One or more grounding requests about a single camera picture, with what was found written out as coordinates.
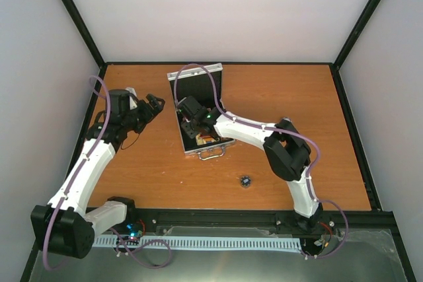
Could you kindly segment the aluminium poker set case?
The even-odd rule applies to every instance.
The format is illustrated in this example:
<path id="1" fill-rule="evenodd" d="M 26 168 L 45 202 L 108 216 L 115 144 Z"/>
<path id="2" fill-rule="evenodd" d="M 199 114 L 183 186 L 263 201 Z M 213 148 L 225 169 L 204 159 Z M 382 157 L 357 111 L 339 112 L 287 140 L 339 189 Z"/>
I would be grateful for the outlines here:
<path id="1" fill-rule="evenodd" d="M 204 68 L 188 65 L 181 72 L 167 73 L 174 100 L 181 102 L 184 98 L 191 96 L 209 111 L 215 107 L 214 96 L 221 98 L 222 78 L 223 66 L 221 63 L 206 65 Z M 200 160 L 211 160 L 222 157 L 226 148 L 235 143 L 234 139 L 218 137 L 220 138 L 219 142 L 198 146 L 196 140 L 190 139 L 182 130 L 180 124 L 186 118 L 179 110 L 176 111 L 176 119 L 178 121 L 182 148 L 186 156 L 191 155 L 197 156 Z"/>

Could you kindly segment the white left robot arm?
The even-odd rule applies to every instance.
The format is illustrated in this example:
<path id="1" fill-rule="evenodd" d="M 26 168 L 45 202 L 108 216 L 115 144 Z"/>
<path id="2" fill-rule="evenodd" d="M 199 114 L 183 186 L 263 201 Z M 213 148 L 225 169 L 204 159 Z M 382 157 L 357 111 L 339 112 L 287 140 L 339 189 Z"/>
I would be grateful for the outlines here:
<path id="1" fill-rule="evenodd" d="M 37 205 L 31 212 L 36 245 L 44 254 L 82 259 L 95 239 L 112 227 L 128 231 L 137 225 L 133 199 L 112 196 L 92 211 L 87 206 L 128 133 L 140 134 L 163 111 L 165 101 L 152 94 L 140 100 L 132 88 L 110 90 L 104 99 L 104 110 L 88 129 L 69 176 L 45 206 Z"/>

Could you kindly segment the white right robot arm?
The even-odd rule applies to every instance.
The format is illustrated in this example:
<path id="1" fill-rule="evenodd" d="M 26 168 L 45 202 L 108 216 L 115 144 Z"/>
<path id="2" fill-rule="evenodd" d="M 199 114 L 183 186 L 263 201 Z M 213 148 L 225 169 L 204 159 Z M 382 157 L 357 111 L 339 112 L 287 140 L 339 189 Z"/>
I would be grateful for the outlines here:
<path id="1" fill-rule="evenodd" d="M 306 233 L 315 229 L 323 207 L 311 181 L 311 149 L 289 120 L 256 122 L 219 106 L 210 110 L 192 96 L 177 102 L 176 109 L 184 118 L 181 127 L 190 137 L 202 133 L 214 139 L 235 139 L 264 151 L 272 172 L 288 185 L 296 227 Z"/>

